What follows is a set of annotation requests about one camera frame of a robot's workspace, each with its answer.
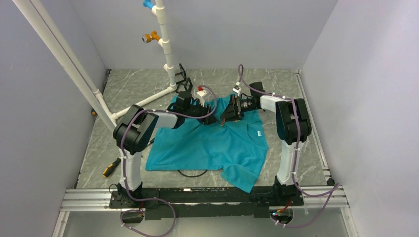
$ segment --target screwdriver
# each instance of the screwdriver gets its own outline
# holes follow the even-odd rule
[[[117,159],[116,159],[116,161],[114,161],[112,164],[110,164],[106,169],[105,169],[105,171],[103,172],[103,176],[105,177],[105,178],[108,178],[109,177],[109,175],[111,175],[114,171],[115,171],[115,169],[118,167],[118,165],[121,163],[121,158],[120,157],[118,157]]]

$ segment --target orange object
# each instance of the orange object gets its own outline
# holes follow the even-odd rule
[[[153,31],[150,34],[145,34],[142,37],[144,43],[150,43],[152,40],[160,40],[160,36],[157,34],[156,31]]]

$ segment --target purple hose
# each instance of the purple hose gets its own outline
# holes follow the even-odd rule
[[[277,94],[272,94],[272,93],[266,93],[266,92],[263,92],[263,91],[260,91],[260,90],[256,90],[256,89],[250,87],[249,84],[247,84],[245,82],[245,80],[243,79],[243,69],[244,69],[243,64],[240,64],[239,65],[239,68],[238,68],[239,77],[240,77],[239,82],[242,81],[243,84],[245,86],[247,86],[250,90],[253,90],[255,92],[261,93],[263,95],[275,96],[275,97],[279,97],[279,98],[283,98],[285,100],[290,100],[291,101],[291,103],[293,105],[293,113],[294,113],[294,117],[295,117],[295,123],[297,125],[297,142],[296,142],[295,149],[298,149],[298,145],[299,145],[299,142],[300,142],[300,139],[301,139],[301,130],[300,130],[300,123],[298,121],[297,106],[295,105],[294,99],[293,98],[284,97],[282,95],[277,95]],[[317,220],[317,218],[323,213],[324,209],[326,208],[326,205],[329,202],[329,199],[331,198],[332,193],[340,186],[340,184],[337,183],[337,184],[335,184],[335,186],[331,190],[329,190],[329,191],[327,191],[325,193],[322,193],[322,194],[312,195],[312,194],[306,193],[302,188],[300,188],[300,186],[295,181],[295,177],[294,177],[294,172],[295,172],[295,169],[297,167],[297,153],[298,153],[298,151],[296,150],[294,152],[294,163],[293,163],[293,172],[292,172],[292,179],[293,179],[294,185],[297,187],[297,189],[301,193],[305,194],[308,197],[315,198],[315,197],[325,196],[327,194],[329,194],[329,197],[327,198],[327,200],[326,200],[325,204],[323,205],[322,209],[319,211],[319,213],[311,221],[307,222],[306,224],[299,225],[299,226],[287,226],[287,225],[285,225],[285,227],[288,227],[288,228],[302,228],[302,227],[306,227],[306,226],[310,225],[311,223],[313,223],[315,220]]]
[[[170,208],[171,208],[171,210],[172,210],[172,212],[173,212],[173,223],[172,223],[172,225],[171,225],[171,227],[170,227],[170,229],[168,230],[168,231],[166,231],[164,234],[161,234],[161,235],[159,235],[159,236],[151,236],[151,235],[148,235],[148,234],[146,234],[146,233],[143,233],[143,232],[141,232],[141,231],[139,231],[139,230],[137,230],[137,229],[135,229],[135,228],[132,228],[131,226],[128,226],[127,224],[125,224],[124,223],[124,221],[123,221],[123,216],[125,215],[125,214],[127,214],[127,213],[129,213],[129,212],[138,212],[138,213],[143,213],[143,211],[140,211],[140,210],[134,210],[134,209],[132,209],[132,210],[128,210],[128,211],[125,211],[125,212],[123,212],[122,213],[122,215],[121,215],[121,223],[122,223],[122,226],[124,226],[124,227],[126,227],[126,228],[128,228],[128,229],[130,229],[131,231],[134,231],[134,232],[136,232],[136,233],[138,233],[138,234],[140,234],[140,235],[143,235],[143,236],[146,236],[146,237],[163,237],[163,236],[166,236],[167,234],[169,234],[172,230],[173,230],[173,228],[174,228],[174,225],[175,225],[175,223],[176,223],[176,212],[174,211],[174,208],[173,208],[173,206],[169,203],[169,202],[167,202],[167,201],[165,201],[165,200],[163,200],[163,199],[160,199],[160,198],[143,198],[143,199],[137,199],[137,198],[134,198],[132,195],[131,195],[131,193],[130,193],[130,191],[129,191],[129,186],[128,186],[128,180],[126,179],[126,170],[125,170],[125,166],[126,166],[126,152],[125,152],[125,149],[124,149],[124,142],[125,142],[125,139],[126,139],[126,135],[128,134],[128,131],[129,131],[129,129],[132,127],[132,125],[134,124],[134,121],[135,120],[137,120],[137,118],[141,115],[141,114],[143,114],[143,113],[145,113],[145,112],[159,112],[159,113],[168,113],[168,114],[173,114],[173,115],[178,115],[178,116],[182,116],[182,117],[185,117],[185,118],[190,118],[190,119],[204,119],[204,118],[206,118],[206,117],[208,117],[208,116],[210,116],[210,115],[212,115],[214,112],[215,112],[215,109],[217,108],[217,96],[215,95],[215,93],[214,93],[214,91],[211,89],[211,88],[209,88],[208,86],[205,86],[205,85],[199,85],[199,86],[201,86],[201,87],[204,87],[204,88],[206,88],[206,89],[208,89],[210,92],[211,92],[211,94],[212,94],[212,96],[214,97],[214,101],[215,101],[215,104],[214,104],[214,108],[213,108],[213,110],[211,110],[211,112],[210,113],[208,113],[207,115],[204,115],[204,116],[200,116],[200,117],[192,117],[192,116],[188,116],[188,115],[183,115],[183,114],[179,114],[179,113],[175,113],[175,112],[170,112],[170,111],[167,111],[167,110],[150,110],[150,109],[148,109],[148,110],[142,110],[142,111],[140,111],[139,113],[137,113],[132,119],[131,119],[131,121],[129,122],[129,124],[128,124],[128,126],[126,127],[126,130],[125,130],[125,132],[124,132],[124,135],[122,136],[122,139],[121,139],[121,150],[122,150],[122,153],[124,154],[124,157],[123,157],[123,159],[122,159],[122,167],[121,167],[121,169],[122,169],[122,173],[123,173],[123,179],[124,179],[124,185],[125,185],[125,189],[127,190],[127,194],[128,194],[128,196],[129,196],[129,198],[130,199],[132,199],[132,200],[134,200],[134,201],[150,201],[150,200],[157,200],[157,201],[161,201],[161,202],[163,202],[163,203],[165,203],[166,205],[168,205]]]

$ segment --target purple cable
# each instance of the purple cable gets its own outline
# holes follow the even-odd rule
[[[250,90],[253,90],[253,91],[255,91],[255,92],[258,92],[258,93],[260,93],[260,94],[263,94],[263,95],[270,95],[270,96],[275,96],[275,97],[279,97],[279,98],[283,98],[284,100],[290,100],[291,101],[291,103],[292,103],[292,105],[293,105],[293,113],[294,113],[294,117],[295,117],[295,123],[296,123],[296,126],[297,126],[297,141],[296,141],[296,145],[295,145],[295,152],[294,152],[294,163],[293,163],[293,172],[292,172],[292,179],[293,179],[293,182],[294,182],[294,185],[297,187],[297,189],[301,192],[301,193],[303,193],[303,194],[305,194],[306,196],[308,196],[308,197],[313,197],[313,198],[315,198],[315,197],[321,197],[321,196],[325,196],[325,195],[327,195],[327,194],[329,194],[329,197],[328,197],[328,199],[326,200],[326,202],[325,202],[325,204],[323,205],[323,207],[322,207],[322,209],[320,210],[320,212],[313,218],[313,220],[311,220],[311,221],[309,221],[309,222],[307,222],[306,224],[303,224],[303,225],[299,225],[299,226],[287,226],[287,225],[285,225],[285,227],[289,227],[289,228],[302,228],[302,227],[306,227],[306,226],[308,226],[308,225],[310,225],[311,223],[313,223],[315,220],[317,220],[317,218],[323,213],[323,211],[324,211],[324,209],[326,208],[326,205],[327,205],[327,203],[329,202],[329,199],[330,199],[330,197],[332,196],[332,193],[340,186],[340,184],[339,183],[337,183],[337,184],[335,184],[335,186],[331,189],[331,190],[329,190],[329,191],[327,191],[327,192],[325,192],[325,193],[322,193],[322,194],[316,194],[316,195],[312,195],[312,194],[308,194],[308,193],[306,193],[302,188],[300,188],[300,186],[297,184],[297,182],[295,181],[295,177],[294,177],[294,172],[295,172],[295,169],[296,169],[296,167],[297,167],[297,154],[298,154],[298,151],[297,151],[297,149],[298,149],[298,145],[299,145],[299,142],[300,142],[300,139],[301,139],[301,130],[300,130],[300,123],[299,123],[299,121],[298,121],[298,113],[297,113],[297,106],[295,105],[295,101],[294,101],[294,99],[293,98],[289,98],[289,97],[285,97],[285,96],[281,96],[281,95],[277,95],[277,94],[272,94],[272,93],[266,93],[266,92],[263,92],[263,91],[260,91],[260,90],[256,90],[256,89],[254,89],[254,88],[252,88],[252,87],[250,87],[249,86],[249,84],[247,84],[246,82],[245,82],[245,80],[243,79],[243,70],[244,70],[244,67],[243,67],[243,64],[240,64],[239,65],[239,68],[238,68],[238,71],[239,71],[239,77],[240,77],[240,79],[239,79],[239,82],[243,82],[243,84],[245,85],[245,86],[247,86]]]
[[[131,121],[129,122],[129,124],[128,124],[128,126],[126,127],[126,130],[125,130],[125,132],[124,132],[124,135],[122,136],[122,139],[121,139],[121,147],[122,147],[122,153],[124,154],[124,157],[123,157],[123,161],[122,161],[122,167],[121,167],[121,169],[122,169],[122,173],[123,173],[123,178],[124,178],[124,185],[125,185],[125,189],[127,190],[127,194],[128,194],[128,196],[129,196],[129,198],[130,199],[132,199],[132,200],[134,200],[134,201],[150,201],[150,200],[157,200],[157,201],[161,201],[161,202],[163,202],[164,204],[166,204],[166,205],[168,205],[170,208],[171,208],[171,210],[172,210],[172,212],[173,212],[173,222],[172,222],[172,225],[171,225],[171,227],[170,227],[170,229],[168,230],[168,231],[166,231],[164,234],[161,234],[161,235],[159,235],[159,236],[151,236],[151,235],[148,235],[148,234],[146,234],[146,233],[143,233],[143,232],[141,232],[141,231],[139,231],[139,230],[137,230],[137,229],[135,229],[135,228],[132,228],[131,226],[128,226],[127,224],[125,224],[124,223],[124,221],[123,221],[123,216],[125,215],[125,214],[127,214],[127,213],[131,213],[131,212],[137,212],[137,213],[143,213],[143,211],[141,211],[141,210],[134,210],[134,209],[131,209],[131,210],[128,210],[128,211],[124,211],[123,213],[122,213],[122,215],[121,215],[121,217],[120,217],[120,220],[121,220],[121,223],[122,223],[122,226],[124,226],[124,227],[126,227],[126,228],[128,228],[128,229],[130,229],[131,231],[134,231],[134,232],[136,232],[136,233],[138,233],[138,234],[140,234],[140,235],[143,235],[143,236],[146,236],[146,237],[163,237],[163,236],[166,236],[167,234],[169,234],[172,230],[173,230],[173,228],[174,228],[174,225],[175,225],[175,223],[176,223],[176,212],[174,211],[174,208],[173,208],[173,206],[169,203],[169,202],[167,202],[166,200],[163,200],[163,199],[160,199],[160,198],[143,198],[143,199],[137,199],[137,198],[134,198],[132,195],[131,195],[131,193],[130,193],[130,191],[129,191],[129,186],[128,186],[128,180],[126,179],[126,170],[125,170],[125,166],[126,166],[126,152],[125,152],[125,149],[124,149],[124,142],[125,142],[125,139],[126,139],[126,135],[128,134],[128,131],[129,131],[129,129],[132,127],[132,125],[134,124],[134,121],[135,120],[137,120],[137,118],[141,115],[141,114],[143,114],[143,113],[145,113],[145,112],[158,112],[158,113],[168,113],[168,114],[173,114],[173,115],[178,115],[178,116],[182,116],[182,117],[185,117],[185,118],[189,118],[189,119],[204,119],[204,118],[206,118],[206,117],[209,117],[210,115],[212,115],[214,112],[215,112],[215,109],[217,108],[217,96],[215,95],[215,93],[214,93],[214,91],[211,89],[211,88],[209,88],[208,86],[205,86],[205,85],[199,85],[200,87],[204,87],[204,88],[206,88],[206,89],[208,89],[210,92],[211,92],[211,94],[212,94],[212,96],[214,97],[214,101],[215,101],[215,103],[214,103],[214,108],[213,108],[213,110],[211,110],[211,112],[209,112],[207,115],[204,115],[204,116],[200,116],[200,117],[193,117],[193,116],[188,116],[188,115],[183,115],[183,114],[179,114],[179,113],[175,113],[175,112],[170,112],[170,111],[167,111],[167,110],[150,110],[150,109],[147,109],[147,110],[142,110],[142,111],[140,111],[139,113],[137,113],[132,119],[131,119]]]

